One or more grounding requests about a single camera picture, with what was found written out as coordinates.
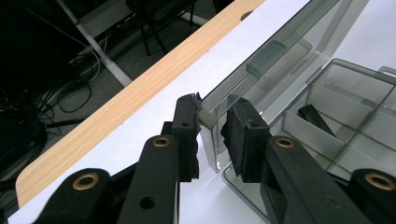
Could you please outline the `white table cover sheet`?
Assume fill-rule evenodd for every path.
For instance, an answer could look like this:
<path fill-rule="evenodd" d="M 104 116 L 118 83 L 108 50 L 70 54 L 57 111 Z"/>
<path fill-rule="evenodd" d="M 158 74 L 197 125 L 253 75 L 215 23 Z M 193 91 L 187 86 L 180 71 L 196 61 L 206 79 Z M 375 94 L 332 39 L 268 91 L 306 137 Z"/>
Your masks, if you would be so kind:
<path fill-rule="evenodd" d="M 308 0 L 235 0 L 25 168 L 17 179 L 20 209 L 8 224 L 31 224 L 53 191 L 75 171 L 112 175 L 137 161 L 161 132 L 176 100 L 207 95 Z M 334 56 L 374 70 L 396 68 L 396 0 L 370 0 Z M 200 142 L 200 179 L 183 184 L 181 224 L 263 224 L 207 164 Z"/>

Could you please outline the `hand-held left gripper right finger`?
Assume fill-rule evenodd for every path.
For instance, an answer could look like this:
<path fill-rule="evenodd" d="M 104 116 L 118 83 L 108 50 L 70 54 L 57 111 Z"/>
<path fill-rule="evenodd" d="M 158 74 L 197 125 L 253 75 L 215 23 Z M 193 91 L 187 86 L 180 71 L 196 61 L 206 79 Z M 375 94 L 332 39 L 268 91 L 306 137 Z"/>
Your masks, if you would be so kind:
<path fill-rule="evenodd" d="M 270 134 L 248 100 L 230 107 L 221 135 L 236 175 L 261 185 L 272 224 L 371 224 L 297 140 Z"/>

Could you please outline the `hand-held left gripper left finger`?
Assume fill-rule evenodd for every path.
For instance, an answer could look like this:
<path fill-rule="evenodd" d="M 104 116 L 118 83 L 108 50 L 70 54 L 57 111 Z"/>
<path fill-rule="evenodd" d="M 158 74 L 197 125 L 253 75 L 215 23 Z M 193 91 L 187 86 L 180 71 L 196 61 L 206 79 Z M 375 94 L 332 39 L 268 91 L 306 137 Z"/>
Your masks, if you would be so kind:
<path fill-rule="evenodd" d="M 196 94 L 179 97 L 173 119 L 146 141 L 117 224 L 178 224 L 179 186 L 199 177 L 200 110 Z"/>

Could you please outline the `grey transparent compartment box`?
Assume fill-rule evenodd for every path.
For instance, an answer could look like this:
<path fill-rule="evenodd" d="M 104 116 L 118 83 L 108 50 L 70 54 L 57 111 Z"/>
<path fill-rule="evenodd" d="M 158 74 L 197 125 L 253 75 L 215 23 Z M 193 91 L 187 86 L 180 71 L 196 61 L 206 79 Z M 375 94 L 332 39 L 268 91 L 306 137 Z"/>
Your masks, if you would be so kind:
<path fill-rule="evenodd" d="M 370 0 L 310 0 L 203 100 L 200 120 L 210 167 L 267 219 L 259 185 L 233 168 L 221 130 L 227 111 L 248 100 L 273 135 L 292 137 L 327 172 L 344 179 L 359 169 L 396 177 L 396 68 L 376 70 L 335 52 Z M 312 105 L 335 137 L 300 118 Z"/>

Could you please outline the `black folding chair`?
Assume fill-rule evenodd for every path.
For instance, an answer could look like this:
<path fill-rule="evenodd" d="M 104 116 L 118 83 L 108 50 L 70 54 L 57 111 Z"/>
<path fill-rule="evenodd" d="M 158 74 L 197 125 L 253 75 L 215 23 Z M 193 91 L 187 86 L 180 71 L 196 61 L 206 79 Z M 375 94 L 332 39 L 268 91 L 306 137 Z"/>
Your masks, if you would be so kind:
<path fill-rule="evenodd" d="M 194 14 L 198 0 L 125 0 L 126 6 L 135 14 L 144 41 L 147 55 L 150 55 L 145 26 L 149 28 L 164 54 L 168 53 L 158 32 L 175 20 L 182 19 L 189 26 L 202 26 L 207 19 Z"/>

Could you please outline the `wooden desk with white legs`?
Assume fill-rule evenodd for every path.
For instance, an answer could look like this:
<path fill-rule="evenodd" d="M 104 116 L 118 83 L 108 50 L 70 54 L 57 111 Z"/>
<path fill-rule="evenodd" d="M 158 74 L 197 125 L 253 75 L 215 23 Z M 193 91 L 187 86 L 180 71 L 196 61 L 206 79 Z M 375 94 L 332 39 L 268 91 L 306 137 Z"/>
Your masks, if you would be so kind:
<path fill-rule="evenodd" d="M 106 0 L 81 18 L 75 15 L 65 0 L 55 1 L 87 40 L 106 69 L 123 87 L 128 86 L 132 80 L 108 57 L 104 49 L 95 40 L 97 36 L 104 34 L 109 28 L 131 13 L 123 0 Z"/>

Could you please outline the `small black flash drive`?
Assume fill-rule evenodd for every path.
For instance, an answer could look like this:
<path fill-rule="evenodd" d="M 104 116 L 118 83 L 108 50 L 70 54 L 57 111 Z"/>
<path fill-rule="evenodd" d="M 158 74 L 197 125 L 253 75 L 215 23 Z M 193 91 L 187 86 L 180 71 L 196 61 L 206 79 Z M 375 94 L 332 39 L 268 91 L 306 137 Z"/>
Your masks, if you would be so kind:
<path fill-rule="evenodd" d="M 305 105 L 298 110 L 298 115 L 300 118 L 311 123 L 317 128 L 321 129 L 323 132 L 335 137 L 335 134 L 330 129 L 325 120 L 321 117 L 319 112 L 312 105 Z"/>

